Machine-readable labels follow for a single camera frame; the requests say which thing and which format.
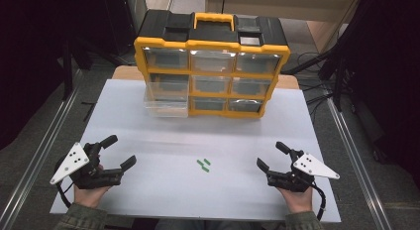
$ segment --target black cable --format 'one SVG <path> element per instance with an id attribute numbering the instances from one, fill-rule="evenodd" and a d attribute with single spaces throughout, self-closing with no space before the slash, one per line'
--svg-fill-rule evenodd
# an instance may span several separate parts
<path id="1" fill-rule="evenodd" d="M 296 177 L 297 177 L 300 181 L 302 181 L 302 182 L 304 182 L 304 183 L 308 184 L 309 186 L 311 186 L 311 187 L 315 188 L 315 189 L 318 191 L 319 195 L 321 196 L 321 205 L 320 205 L 320 207 L 319 207 L 318 214 L 316 215 L 316 217 L 318 218 L 318 220 L 320 220 L 320 221 L 321 221 L 322 215 L 324 214 L 324 211 L 325 211 L 325 206 L 327 205 L 327 197 L 325 196 L 324 191 L 322 191 L 322 189 L 321 189 L 321 188 L 319 188 L 319 187 L 316 185 L 315 181 L 312 183 L 312 182 L 308 182 L 308 181 L 306 181 L 305 179 L 303 179 L 303 178 L 299 177 L 298 175 L 297 175 Z"/>
<path id="2" fill-rule="evenodd" d="M 64 161 L 65 157 L 66 157 L 66 155 L 65 156 L 62 156 L 58 160 L 58 162 L 56 162 L 55 167 L 54 167 L 54 170 L 53 170 L 54 173 L 56 173 L 56 171 L 58 170 L 59 166 L 61 166 L 61 164 Z M 58 189 L 58 192 L 59 192 L 59 195 L 61 197 L 62 202 L 65 204 L 65 206 L 67 208 L 69 208 L 70 205 L 71 205 L 71 203 L 70 203 L 70 201 L 68 201 L 67 197 L 65 196 L 65 193 L 68 191 L 68 189 L 66 191 L 62 191 L 61 183 L 62 183 L 62 181 L 56 183 L 55 186 Z"/>
<path id="3" fill-rule="evenodd" d="M 74 182 L 71 183 L 71 185 L 68 186 L 68 188 L 64 191 L 64 193 L 67 193 L 68 190 L 73 186 Z"/>
<path id="4" fill-rule="evenodd" d="M 309 84 L 302 84 L 302 83 L 299 83 L 299 86 L 303 86 L 303 87 L 308 87 L 308 88 L 306 88 L 306 89 L 302 89 L 302 91 L 308 91 L 308 90 L 311 90 L 311 89 L 322 89 L 322 90 L 328 90 L 328 91 L 333 91 L 333 89 L 330 89 L 330 88 L 325 88 L 325 87 L 320 87 L 321 85 L 323 85 L 323 84 L 325 84 L 326 82 L 323 82 L 323 83 L 320 83 L 320 84 L 317 84 L 317 85 L 309 85 Z"/>
<path id="5" fill-rule="evenodd" d="M 309 116 L 312 115 L 312 113 L 314 114 L 314 117 L 312 119 L 312 125 L 315 124 L 315 116 L 316 116 L 316 110 L 318 109 L 319 105 L 321 105 L 325 100 L 327 100 L 327 98 L 322 99 L 321 101 L 319 101 L 316 106 L 314 107 L 314 109 L 312 110 L 312 112 L 309 114 Z"/>
<path id="6" fill-rule="evenodd" d="M 309 54 L 314 54 L 314 55 L 317 55 L 317 56 L 319 55 L 318 53 L 314 53 L 314 52 L 309 52 L 309 53 L 301 54 L 301 55 L 299 55 L 299 57 L 297 57 L 297 60 L 296 60 L 297 65 L 300 65 L 300 58 L 302 58 L 302 56 L 309 55 Z M 319 65 L 319 63 L 316 63 L 316 65 L 318 66 L 318 68 L 321 69 L 321 66 Z M 308 69 L 308 68 L 305 68 L 304 70 L 310 71 L 310 72 L 317 72 L 317 71 L 319 71 L 319 69 L 318 70 L 315 70 L 315 69 Z"/>
<path id="7" fill-rule="evenodd" d="M 313 103 L 313 102 L 316 102 L 316 101 L 318 101 L 318 100 L 325 99 L 325 98 L 330 98 L 330 97 L 332 97 L 332 96 L 333 96 L 333 93 L 329 93 L 329 94 L 321 95 L 321 96 L 318 96 L 318 97 L 315 97 L 315 98 L 312 98 L 312 99 L 306 100 L 306 104 L 307 104 L 307 105 L 309 105 L 309 104 L 311 104 L 311 103 Z"/>
<path id="8" fill-rule="evenodd" d="M 223 0 L 222 2 L 222 14 L 224 13 L 224 11 L 225 11 L 225 0 Z"/>

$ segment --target white table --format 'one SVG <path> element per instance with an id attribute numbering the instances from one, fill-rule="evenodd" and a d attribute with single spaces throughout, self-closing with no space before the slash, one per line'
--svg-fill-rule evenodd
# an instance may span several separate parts
<path id="1" fill-rule="evenodd" d="M 138 217 L 231 220 L 283 220 L 281 194 L 266 184 L 257 158 L 272 170 L 290 171 L 290 157 L 275 148 L 281 141 L 322 161 L 301 90 L 276 89 L 261 119 L 218 116 L 153 118 L 143 107 L 145 83 L 108 80 L 80 143 L 119 141 L 101 152 L 105 169 L 118 168 L 131 155 L 138 162 L 120 186 L 104 196 L 101 208 Z M 197 160 L 210 161 L 205 172 Z M 340 222 L 328 179 L 316 178 L 327 196 L 323 221 Z M 69 177 L 63 186 L 70 184 Z M 72 194 L 67 197 L 72 201 Z M 321 199 L 314 191 L 314 210 Z M 65 213 L 56 197 L 51 213 Z"/>

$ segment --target hand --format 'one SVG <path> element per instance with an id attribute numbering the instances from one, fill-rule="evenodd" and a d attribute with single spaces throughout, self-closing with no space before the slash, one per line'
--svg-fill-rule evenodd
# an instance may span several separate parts
<path id="1" fill-rule="evenodd" d="M 80 205 L 96 208 L 102 196 L 110 189 L 111 186 L 93 188 L 93 189 L 80 189 L 74 185 L 74 202 Z"/>
<path id="2" fill-rule="evenodd" d="M 312 211 L 312 187 L 304 192 L 292 192 L 278 188 L 286 200 L 287 207 L 291 213 Z"/>

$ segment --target storage organizer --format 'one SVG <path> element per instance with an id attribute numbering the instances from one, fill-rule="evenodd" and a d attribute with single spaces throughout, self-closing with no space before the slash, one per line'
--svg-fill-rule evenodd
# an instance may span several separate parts
<path id="1" fill-rule="evenodd" d="M 260 118 L 290 50 L 277 18 L 149 10 L 135 40 L 153 116 Z"/>

